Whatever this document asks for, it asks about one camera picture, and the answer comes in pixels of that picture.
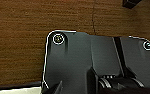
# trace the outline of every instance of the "metal screw head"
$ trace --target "metal screw head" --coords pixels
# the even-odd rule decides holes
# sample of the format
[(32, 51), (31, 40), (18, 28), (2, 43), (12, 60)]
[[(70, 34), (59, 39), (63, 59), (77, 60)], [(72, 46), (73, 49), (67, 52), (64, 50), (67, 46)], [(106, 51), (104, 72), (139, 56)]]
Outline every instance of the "metal screw head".
[(144, 42), (143, 47), (145, 50), (150, 50), (150, 42), (149, 41)]
[(53, 42), (57, 45), (60, 45), (64, 42), (64, 37), (62, 34), (55, 34), (53, 36)]

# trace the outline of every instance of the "black device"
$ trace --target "black device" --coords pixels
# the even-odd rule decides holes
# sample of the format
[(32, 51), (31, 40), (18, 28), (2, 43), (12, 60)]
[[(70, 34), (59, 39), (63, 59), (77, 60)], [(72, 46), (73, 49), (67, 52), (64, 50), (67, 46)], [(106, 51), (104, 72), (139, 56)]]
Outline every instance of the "black device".
[(47, 36), (42, 94), (150, 88), (150, 42), (56, 30)]
[(123, 7), (132, 9), (135, 7), (141, 0), (123, 0)]

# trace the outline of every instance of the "wooden floor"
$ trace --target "wooden floor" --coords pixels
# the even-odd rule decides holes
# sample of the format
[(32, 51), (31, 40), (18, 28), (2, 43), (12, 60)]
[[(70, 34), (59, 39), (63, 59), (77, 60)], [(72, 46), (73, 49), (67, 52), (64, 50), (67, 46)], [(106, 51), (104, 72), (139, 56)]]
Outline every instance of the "wooden floor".
[(0, 0), (0, 85), (41, 80), (56, 29), (150, 40), (150, 0), (133, 9), (122, 0)]

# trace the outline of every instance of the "wood grain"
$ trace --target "wood grain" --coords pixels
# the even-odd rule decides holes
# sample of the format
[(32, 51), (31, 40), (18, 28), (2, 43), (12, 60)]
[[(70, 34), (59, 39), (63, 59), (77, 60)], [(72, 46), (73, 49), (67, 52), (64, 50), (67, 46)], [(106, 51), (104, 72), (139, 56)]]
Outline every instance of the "wood grain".
[(41, 80), (56, 29), (150, 40), (150, 0), (131, 10), (122, 0), (0, 0), (0, 85)]

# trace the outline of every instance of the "hardwood floor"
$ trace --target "hardwood floor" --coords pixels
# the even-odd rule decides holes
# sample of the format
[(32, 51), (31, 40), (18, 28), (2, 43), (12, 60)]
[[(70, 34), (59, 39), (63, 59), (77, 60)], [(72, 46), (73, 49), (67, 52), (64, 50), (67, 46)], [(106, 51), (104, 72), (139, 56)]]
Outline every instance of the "hardwood floor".
[(56, 29), (150, 40), (150, 0), (131, 10), (122, 0), (0, 0), (0, 85), (40, 81)]

